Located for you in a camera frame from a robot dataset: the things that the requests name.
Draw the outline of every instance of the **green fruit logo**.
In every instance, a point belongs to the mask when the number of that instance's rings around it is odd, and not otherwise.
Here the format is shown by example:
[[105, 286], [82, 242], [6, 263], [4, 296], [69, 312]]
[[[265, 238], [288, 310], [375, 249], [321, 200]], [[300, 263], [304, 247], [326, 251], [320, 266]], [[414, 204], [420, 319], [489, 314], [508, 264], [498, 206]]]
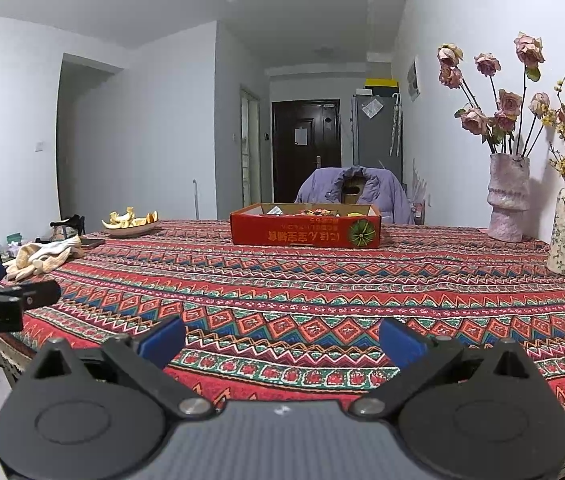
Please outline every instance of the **green fruit logo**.
[[356, 247], [368, 246], [376, 234], [376, 229], [368, 220], [357, 220], [349, 227], [349, 241]]

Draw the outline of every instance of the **refrigerator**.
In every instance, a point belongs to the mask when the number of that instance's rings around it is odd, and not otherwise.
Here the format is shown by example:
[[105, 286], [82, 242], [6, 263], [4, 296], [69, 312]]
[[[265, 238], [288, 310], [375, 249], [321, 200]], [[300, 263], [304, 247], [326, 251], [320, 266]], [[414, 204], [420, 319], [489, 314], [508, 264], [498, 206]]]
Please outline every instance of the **refrigerator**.
[[[388, 96], [355, 95], [352, 97], [352, 138], [354, 141], [354, 166], [384, 168], [403, 182], [402, 132], [392, 132], [396, 120], [398, 89], [391, 88]], [[376, 100], [382, 108], [369, 117], [363, 108]]]

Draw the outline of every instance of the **pink rose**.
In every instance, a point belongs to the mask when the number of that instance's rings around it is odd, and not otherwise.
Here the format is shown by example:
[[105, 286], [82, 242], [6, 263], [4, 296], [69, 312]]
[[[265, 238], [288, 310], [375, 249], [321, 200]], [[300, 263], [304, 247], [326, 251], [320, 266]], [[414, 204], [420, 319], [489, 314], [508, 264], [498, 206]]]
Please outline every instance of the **pink rose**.
[[460, 88], [463, 81], [461, 69], [441, 63], [441, 72], [438, 80], [449, 88]]
[[529, 103], [531, 113], [541, 118], [549, 109], [549, 96], [545, 92], [536, 92]]
[[518, 117], [521, 114], [523, 98], [513, 92], [506, 92], [502, 88], [498, 91], [500, 109], [510, 118]]
[[457, 66], [463, 60], [463, 51], [453, 43], [443, 43], [438, 47], [438, 61], [443, 65]]
[[461, 115], [461, 123], [465, 130], [474, 135], [486, 136], [488, 119], [480, 108], [470, 108]]
[[504, 111], [498, 110], [494, 114], [494, 126], [504, 132], [513, 132], [516, 127], [516, 120], [509, 118]]
[[474, 61], [476, 62], [479, 72], [485, 77], [495, 76], [496, 70], [500, 70], [500, 62], [491, 52], [474, 56]]
[[514, 43], [518, 59], [520, 59], [527, 68], [538, 68], [538, 63], [545, 61], [541, 38], [532, 38], [523, 32], [519, 32]]

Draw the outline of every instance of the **red cardboard box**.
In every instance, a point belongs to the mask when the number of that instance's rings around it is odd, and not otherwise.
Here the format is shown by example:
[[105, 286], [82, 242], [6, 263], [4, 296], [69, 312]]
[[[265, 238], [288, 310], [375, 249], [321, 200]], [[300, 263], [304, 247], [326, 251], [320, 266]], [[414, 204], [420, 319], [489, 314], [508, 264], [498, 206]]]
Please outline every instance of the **red cardboard box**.
[[[282, 215], [266, 214], [275, 206]], [[301, 215], [303, 209], [328, 209], [334, 215]], [[373, 205], [258, 203], [234, 211], [230, 222], [237, 245], [375, 249], [381, 243], [381, 213]]]

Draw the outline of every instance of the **patterned tablecloth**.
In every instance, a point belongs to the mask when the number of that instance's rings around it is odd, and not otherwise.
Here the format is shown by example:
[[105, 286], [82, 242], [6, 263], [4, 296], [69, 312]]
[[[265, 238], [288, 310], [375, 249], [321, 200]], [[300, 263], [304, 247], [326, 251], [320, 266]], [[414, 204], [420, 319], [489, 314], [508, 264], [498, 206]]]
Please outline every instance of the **patterned tablecloth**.
[[187, 345], [166, 371], [217, 404], [348, 404], [397, 373], [377, 346], [379, 320], [394, 316], [469, 345], [515, 338], [565, 408], [565, 278], [547, 271], [543, 242], [392, 226], [378, 250], [268, 248], [232, 245], [224, 221], [161, 226], [55, 271], [61, 302], [0, 335], [0, 353], [22, 368], [50, 336], [88, 347], [177, 313]]

